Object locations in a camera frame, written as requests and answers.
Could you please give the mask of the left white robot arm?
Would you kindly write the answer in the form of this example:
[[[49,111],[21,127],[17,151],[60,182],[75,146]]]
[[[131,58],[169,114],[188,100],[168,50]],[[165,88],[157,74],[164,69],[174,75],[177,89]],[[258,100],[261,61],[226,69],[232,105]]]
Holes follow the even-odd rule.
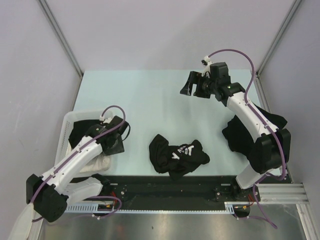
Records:
[[[102,175],[95,173],[78,183],[72,183],[72,180],[93,158],[107,153],[127,125],[124,117],[114,116],[107,125],[91,126],[77,146],[57,165],[40,176],[32,174],[28,177],[26,203],[52,223],[63,215],[69,205],[93,197],[107,199],[111,188]]]

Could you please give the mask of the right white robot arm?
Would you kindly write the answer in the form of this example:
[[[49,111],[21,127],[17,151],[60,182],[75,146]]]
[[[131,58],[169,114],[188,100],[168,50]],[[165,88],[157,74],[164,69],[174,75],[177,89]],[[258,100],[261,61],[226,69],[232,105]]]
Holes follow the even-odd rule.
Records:
[[[291,134],[279,129],[247,97],[247,92],[238,83],[232,83],[226,63],[208,62],[204,72],[191,71],[180,94],[199,98],[215,98],[230,109],[250,134],[254,145],[249,152],[248,166],[236,176],[236,185],[230,188],[231,196],[242,201],[249,189],[266,177],[271,171],[281,169],[281,175],[274,178],[281,181],[286,176]]]

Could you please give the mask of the black printed t shirt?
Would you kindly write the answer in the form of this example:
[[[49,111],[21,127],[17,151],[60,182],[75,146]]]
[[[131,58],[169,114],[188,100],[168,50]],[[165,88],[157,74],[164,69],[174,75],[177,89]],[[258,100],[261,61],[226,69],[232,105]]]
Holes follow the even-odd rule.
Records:
[[[197,140],[182,145],[170,145],[169,141],[157,134],[149,144],[149,160],[159,174],[168,173],[174,181],[210,162]]]

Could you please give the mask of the white plastic basket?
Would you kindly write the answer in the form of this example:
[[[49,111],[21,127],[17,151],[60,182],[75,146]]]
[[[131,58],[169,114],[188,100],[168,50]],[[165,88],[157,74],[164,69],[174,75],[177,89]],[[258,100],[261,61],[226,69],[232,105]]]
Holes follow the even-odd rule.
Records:
[[[56,157],[55,157],[55,163],[54,163],[55,165],[57,165],[72,150],[71,145],[69,143],[69,136],[71,134],[71,131],[73,130],[74,122],[82,121],[82,120],[99,120],[99,117],[102,111],[103,111],[102,109],[87,110],[87,111],[71,111],[64,116],[61,131],[60,131],[59,141],[58,141]],[[96,174],[106,175],[108,170],[104,172],[96,173]],[[77,174],[76,178],[88,177],[91,175],[93,174],[90,174],[90,175]]]

